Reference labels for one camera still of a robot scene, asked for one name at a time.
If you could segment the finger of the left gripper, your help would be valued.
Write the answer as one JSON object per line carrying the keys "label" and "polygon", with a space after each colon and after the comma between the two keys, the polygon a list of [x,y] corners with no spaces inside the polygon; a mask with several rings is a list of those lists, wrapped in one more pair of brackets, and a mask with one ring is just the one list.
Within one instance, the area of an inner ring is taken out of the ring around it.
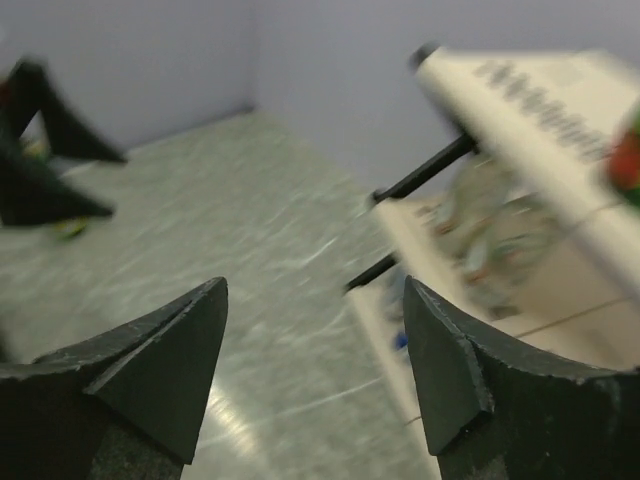
{"label": "finger of the left gripper", "polygon": [[63,101],[44,64],[23,58],[4,81],[4,116],[11,133],[19,138],[36,115],[42,117],[54,155],[118,164],[127,162],[123,153]]}
{"label": "finger of the left gripper", "polygon": [[46,164],[1,153],[1,223],[31,227],[81,217],[109,218],[114,209],[63,182]]}

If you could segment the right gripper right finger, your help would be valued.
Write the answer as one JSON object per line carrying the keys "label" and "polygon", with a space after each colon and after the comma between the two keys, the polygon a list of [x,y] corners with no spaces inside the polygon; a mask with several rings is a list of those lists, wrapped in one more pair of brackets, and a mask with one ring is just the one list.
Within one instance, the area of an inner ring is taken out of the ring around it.
{"label": "right gripper right finger", "polygon": [[635,479],[639,373],[540,350],[415,278],[404,322],[430,455],[445,479]]}

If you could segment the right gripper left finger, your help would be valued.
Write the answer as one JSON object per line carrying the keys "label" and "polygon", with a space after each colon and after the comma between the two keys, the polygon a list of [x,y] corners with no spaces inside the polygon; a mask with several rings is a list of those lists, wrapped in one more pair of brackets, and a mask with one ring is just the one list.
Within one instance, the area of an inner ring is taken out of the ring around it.
{"label": "right gripper left finger", "polygon": [[228,315],[208,280],[30,363],[1,363],[5,479],[178,479],[194,459]]}

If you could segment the clear glass bottle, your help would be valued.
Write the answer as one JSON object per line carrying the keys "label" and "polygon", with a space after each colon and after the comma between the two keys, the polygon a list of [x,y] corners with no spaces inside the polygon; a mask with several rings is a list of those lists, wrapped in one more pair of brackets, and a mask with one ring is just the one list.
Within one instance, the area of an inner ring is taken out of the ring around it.
{"label": "clear glass bottle", "polygon": [[468,160],[435,207],[430,233],[439,250],[458,260],[492,223],[515,180],[512,172],[491,156]]}
{"label": "clear glass bottle", "polygon": [[463,257],[461,275],[468,297],[487,310],[511,306],[562,237],[556,215],[538,197],[504,203]]}

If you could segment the green Perrier bottle front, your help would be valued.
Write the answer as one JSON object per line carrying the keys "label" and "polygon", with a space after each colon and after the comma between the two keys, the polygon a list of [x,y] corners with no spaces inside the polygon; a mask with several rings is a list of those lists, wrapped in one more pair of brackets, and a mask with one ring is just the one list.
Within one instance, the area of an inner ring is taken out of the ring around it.
{"label": "green Perrier bottle front", "polygon": [[620,196],[639,208],[639,107],[635,108],[607,163],[608,181]]}

